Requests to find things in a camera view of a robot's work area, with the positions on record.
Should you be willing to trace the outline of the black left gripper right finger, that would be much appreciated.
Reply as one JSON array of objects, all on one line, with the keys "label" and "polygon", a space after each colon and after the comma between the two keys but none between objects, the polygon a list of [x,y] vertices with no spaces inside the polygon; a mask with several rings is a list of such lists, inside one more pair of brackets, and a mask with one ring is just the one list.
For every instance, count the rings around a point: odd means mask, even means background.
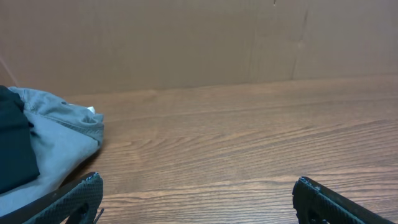
[{"label": "black left gripper right finger", "polygon": [[305,176],[296,181],[292,195],[300,224],[394,224]]}]

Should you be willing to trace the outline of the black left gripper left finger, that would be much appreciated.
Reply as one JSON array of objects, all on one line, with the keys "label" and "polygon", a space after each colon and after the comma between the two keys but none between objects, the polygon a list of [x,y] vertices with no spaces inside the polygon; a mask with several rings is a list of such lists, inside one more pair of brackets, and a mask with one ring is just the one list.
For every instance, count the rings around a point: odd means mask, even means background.
[{"label": "black left gripper left finger", "polygon": [[103,214],[103,180],[90,172],[78,180],[1,217],[1,223],[95,224]]}]

